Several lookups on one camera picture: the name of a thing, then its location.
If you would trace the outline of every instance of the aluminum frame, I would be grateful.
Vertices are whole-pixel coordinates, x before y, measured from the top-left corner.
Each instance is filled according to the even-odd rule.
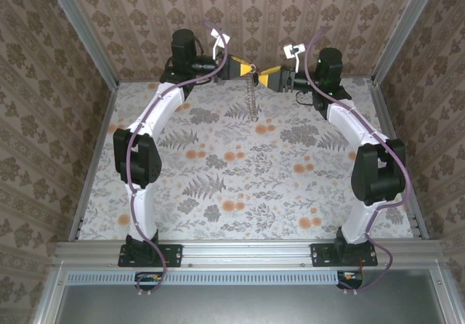
[[[408,35],[410,35],[410,32],[412,31],[421,12],[423,12],[427,2],[428,0],[410,0],[408,2],[397,27],[389,38],[389,41],[384,47],[384,51],[372,72],[376,83],[380,84],[384,77],[386,77],[392,63],[402,49],[405,40]]]
[[[86,213],[87,204],[89,203],[90,194],[92,191],[92,185],[94,184],[95,174],[99,166],[100,155],[102,154],[103,145],[105,143],[105,136],[107,134],[108,126],[110,125],[111,116],[115,109],[116,97],[118,96],[117,91],[112,91],[110,98],[108,99],[107,109],[102,119],[102,125],[100,127],[99,136],[95,144],[94,153],[90,161],[89,170],[86,175],[86,181],[82,187],[81,197],[79,198],[78,207],[74,215],[73,224],[71,225],[71,231],[68,237],[69,241],[76,240],[78,237],[79,229]]]
[[[68,271],[66,286],[136,285],[139,271]],[[337,271],[197,271],[167,272],[163,286],[169,285],[337,285]],[[154,285],[141,280],[140,285]]]
[[[105,83],[110,90],[114,92],[118,87],[117,72],[111,66],[110,60],[107,58],[105,50],[102,49],[97,37],[95,37],[91,25],[83,16],[78,2],[76,0],[58,0],[58,3],[60,3],[66,17],[70,20],[76,33],[86,47],[86,51],[91,56],[92,60],[94,60],[94,64],[97,66]]]
[[[442,255],[438,240],[384,239],[376,240],[393,254],[393,270],[429,270],[446,323],[463,323],[464,309],[455,284]],[[166,241],[184,246],[182,266],[170,272],[198,271],[305,271],[356,270],[357,267],[314,268],[310,244],[330,243],[331,240],[278,241]],[[52,271],[39,303],[35,324],[54,323],[66,287],[68,273],[73,271],[160,271],[157,267],[134,269],[118,267],[120,240],[76,241],[58,243]],[[370,270],[384,269],[389,257],[376,249],[379,265]]]
[[[381,126],[381,131],[383,134],[387,135],[390,138],[395,138],[395,130],[392,125],[391,118],[389,117],[389,111],[387,110],[386,103],[383,98],[383,93],[381,86],[373,82],[373,86],[370,88],[371,99],[375,105],[376,115],[378,116],[379,125]],[[415,236],[416,230],[418,230],[419,236],[423,239],[428,239],[428,231],[426,230],[426,225],[423,220],[423,215],[421,215],[420,206],[416,200],[415,192],[412,191],[405,207],[408,210],[409,220],[412,227],[413,236]]]

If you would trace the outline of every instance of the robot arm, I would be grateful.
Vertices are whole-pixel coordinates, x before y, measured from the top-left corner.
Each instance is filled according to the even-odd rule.
[[[221,39],[216,31],[212,31],[212,36],[217,38],[217,45],[222,46]],[[194,83],[182,88],[172,89],[168,94],[163,93],[173,85],[180,82],[194,79],[197,75],[206,75],[217,69],[222,60],[222,56],[216,54],[216,46],[213,55],[215,57],[198,56],[195,48],[195,37],[190,30],[178,30],[173,34],[171,50],[171,66],[166,66],[160,78],[160,85],[155,91],[155,95],[149,102],[139,118],[129,126],[128,129],[117,129],[113,134],[113,145],[115,152],[116,171],[121,175],[121,180],[126,183],[126,190],[129,199],[134,196],[134,215],[138,228],[145,237],[157,243],[157,226],[153,210],[153,195],[155,185],[149,185],[157,180],[161,173],[161,158],[155,146],[156,141],[168,122],[172,113],[185,101],[195,86]],[[254,66],[247,62],[228,55],[225,66],[220,70],[215,79],[231,79],[244,76],[254,72]],[[137,136],[134,139],[131,149],[131,179],[136,192],[133,194],[128,185],[126,177],[126,154],[129,146],[129,139],[137,130],[138,126],[145,119]],[[133,259],[135,254],[142,254],[151,251],[145,248],[145,242],[137,231],[134,220],[131,219],[129,234],[126,238],[126,248],[124,249],[129,259]]]
[[[284,50],[287,50],[288,57],[297,57],[298,53],[303,52],[301,46],[287,46]],[[312,79],[323,92],[344,103],[350,110],[356,110],[352,98],[340,85],[341,58],[341,52],[337,49],[322,49]],[[332,103],[313,90],[304,73],[286,66],[278,66],[263,71],[259,75],[259,81],[276,92],[294,89],[304,93],[312,92],[315,109],[337,127],[352,148],[358,149],[351,178],[352,190],[358,202],[352,206],[349,218],[342,225],[339,234],[345,245],[365,243],[367,227],[376,209],[388,201],[393,201],[395,196],[405,189],[405,178],[399,166],[385,153],[373,135],[378,135],[405,163],[404,144],[398,139],[388,139],[373,127],[370,131],[367,130],[346,108]]]

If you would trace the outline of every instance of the mounting plate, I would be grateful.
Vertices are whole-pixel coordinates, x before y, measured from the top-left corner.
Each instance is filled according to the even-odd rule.
[[[334,243],[310,245],[313,267],[359,267],[360,260],[363,266],[378,266],[375,248],[372,244],[357,246],[357,252],[351,257],[340,259]]]
[[[166,266],[181,267],[182,261],[182,244],[158,244],[161,253],[165,256]],[[119,267],[162,267],[159,257],[154,262],[138,262],[128,255],[127,245],[123,244],[120,249],[118,266]]]

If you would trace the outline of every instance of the floor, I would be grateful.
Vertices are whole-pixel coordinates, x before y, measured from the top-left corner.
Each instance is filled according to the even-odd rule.
[[[342,81],[377,128],[371,80]],[[79,239],[124,239],[129,203],[113,160],[113,132],[126,128],[156,82],[121,84]],[[163,170],[154,209],[161,240],[333,238],[355,200],[350,175],[357,149],[295,93],[256,90],[249,119],[246,82],[194,88],[171,117],[157,148]],[[311,102],[300,95],[302,102]],[[405,207],[380,214],[376,238],[411,237]]]

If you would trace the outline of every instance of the chain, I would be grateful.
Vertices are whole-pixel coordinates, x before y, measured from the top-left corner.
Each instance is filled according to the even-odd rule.
[[[255,86],[254,86],[254,74],[250,73],[247,76],[247,106],[248,106],[248,116],[252,122],[257,122],[259,116],[256,112],[256,103],[255,103]]]

